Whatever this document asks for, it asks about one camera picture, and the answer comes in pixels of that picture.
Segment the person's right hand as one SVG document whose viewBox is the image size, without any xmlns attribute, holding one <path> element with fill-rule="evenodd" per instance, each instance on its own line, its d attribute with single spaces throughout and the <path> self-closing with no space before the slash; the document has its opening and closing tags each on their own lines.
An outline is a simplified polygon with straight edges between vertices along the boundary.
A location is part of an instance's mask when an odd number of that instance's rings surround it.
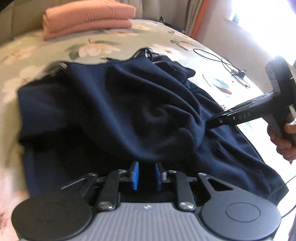
<svg viewBox="0 0 296 241">
<path fill-rule="evenodd" d="M 291 123 L 286 123 L 284 129 L 289 134 L 295 134 L 295 120 Z M 293 160 L 296 158 L 295 145 L 289 140 L 278 137 L 270 125 L 267 126 L 267 133 L 270 136 L 270 140 L 276 145 L 277 152 L 292 164 Z"/>
</svg>

